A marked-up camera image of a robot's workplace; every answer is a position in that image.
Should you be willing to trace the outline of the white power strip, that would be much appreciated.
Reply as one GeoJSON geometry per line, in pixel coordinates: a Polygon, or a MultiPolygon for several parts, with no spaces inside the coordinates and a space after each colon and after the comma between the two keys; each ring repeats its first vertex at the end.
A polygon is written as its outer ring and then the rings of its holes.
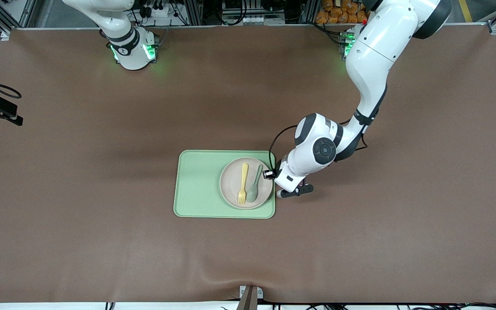
{"type": "Polygon", "coordinates": [[[162,9],[159,9],[159,7],[142,6],[139,9],[139,15],[142,19],[167,18],[169,17],[169,11],[170,9],[167,6],[164,6],[162,9]]]}

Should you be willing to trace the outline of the yellow plastic fork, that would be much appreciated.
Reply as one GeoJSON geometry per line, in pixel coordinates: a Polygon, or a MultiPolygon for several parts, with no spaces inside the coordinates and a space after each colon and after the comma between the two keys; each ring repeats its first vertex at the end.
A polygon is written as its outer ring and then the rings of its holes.
{"type": "Polygon", "coordinates": [[[241,168],[241,185],[240,185],[240,190],[238,192],[238,204],[243,205],[246,202],[246,181],[248,177],[248,169],[249,169],[249,164],[248,163],[242,163],[242,168],[241,168]]]}

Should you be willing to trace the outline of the metal clamp bracket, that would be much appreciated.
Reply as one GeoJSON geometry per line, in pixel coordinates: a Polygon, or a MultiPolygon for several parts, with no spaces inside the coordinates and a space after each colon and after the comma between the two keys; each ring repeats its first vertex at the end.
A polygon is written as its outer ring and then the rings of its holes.
{"type": "Polygon", "coordinates": [[[263,295],[263,289],[258,286],[240,286],[240,301],[236,310],[257,310],[258,300],[262,300],[263,295]]]}

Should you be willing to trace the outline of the brown table mat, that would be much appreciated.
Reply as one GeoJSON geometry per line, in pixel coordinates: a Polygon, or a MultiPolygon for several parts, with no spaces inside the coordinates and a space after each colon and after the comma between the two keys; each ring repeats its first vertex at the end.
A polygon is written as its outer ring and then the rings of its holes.
{"type": "Polygon", "coordinates": [[[127,71],[97,30],[14,30],[0,82],[0,302],[496,303],[496,35],[447,25],[388,75],[369,147],[270,219],[173,211],[186,149],[266,150],[360,96],[312,26],[171,29],[127,71]]]}

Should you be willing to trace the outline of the light green rectangular tray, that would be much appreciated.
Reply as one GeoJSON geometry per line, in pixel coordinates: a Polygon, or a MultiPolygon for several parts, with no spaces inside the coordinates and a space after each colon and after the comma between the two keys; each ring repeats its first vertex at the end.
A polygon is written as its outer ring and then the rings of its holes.
{"type": "Polygon", "coordinates": [[[235,210],[223,198],[219,180],[234,159],[252,157],[269,165],[260,150],[185,150],[179,156],[174,212],[179,217],[269,219],[274,212],[235,210]]]}

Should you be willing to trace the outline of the green plastic spoon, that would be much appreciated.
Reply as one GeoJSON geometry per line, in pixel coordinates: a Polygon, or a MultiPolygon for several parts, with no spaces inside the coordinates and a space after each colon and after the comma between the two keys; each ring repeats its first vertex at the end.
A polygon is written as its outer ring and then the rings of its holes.
{"type": "Polygon", "coordinates": [[[253,203],[256,201],[256,198],[258,196],[259,180],[262,175],[262,170],[263,170],[263,165],[260,164],[257,168],[256,174],[254,175],[254,181],[252,183],[252,186],[248,190],[246,196],[247,203],[253,203]]]}

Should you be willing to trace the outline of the pile of orange buns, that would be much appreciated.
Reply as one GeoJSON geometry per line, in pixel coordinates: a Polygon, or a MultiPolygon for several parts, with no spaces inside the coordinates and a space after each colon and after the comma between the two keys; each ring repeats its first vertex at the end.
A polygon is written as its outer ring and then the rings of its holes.
{"type": "Polygon", "coordinates": [[[317,24],[362,24],[370,17],[363,0],[319,0],[317,24]]]}

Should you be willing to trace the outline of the beige round plate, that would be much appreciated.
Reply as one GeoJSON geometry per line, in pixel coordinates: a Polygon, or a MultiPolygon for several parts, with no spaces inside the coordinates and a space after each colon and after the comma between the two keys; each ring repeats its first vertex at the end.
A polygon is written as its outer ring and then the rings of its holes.
{"type": "Polygon", "coordinates": [[[274,183],[272,180],[264,179],[263,171],[267,170],[268,166],[259,159],[252,157],[240,157],[234,159],[223,169],[219,180],[219,188],[223,198],[228,202],[233,209],[240,211],[265,211],[273,213],[275,210],[275,202],[273,198],[274,183]],[[248,163],[248,177],[246,181],[246,192],[252,186],[258,166],[263,165],[262,175],[259,180],[258,196],[253,203],[245,202],[243,205],[238,204],[238,192],[240,190],[242,180],[242,163],[248,163]]]}

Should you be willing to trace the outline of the white connector strip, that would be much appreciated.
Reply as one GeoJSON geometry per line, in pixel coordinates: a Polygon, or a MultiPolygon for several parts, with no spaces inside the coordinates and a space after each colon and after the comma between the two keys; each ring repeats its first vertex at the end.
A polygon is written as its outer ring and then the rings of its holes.
{"type": "Polygon", "coordinates": [[[263,15],[248,15],[241,19],[241,16],[222,16],[222,24],[227,26],[233,25],[264,25],[266,21],[263,15]]]}

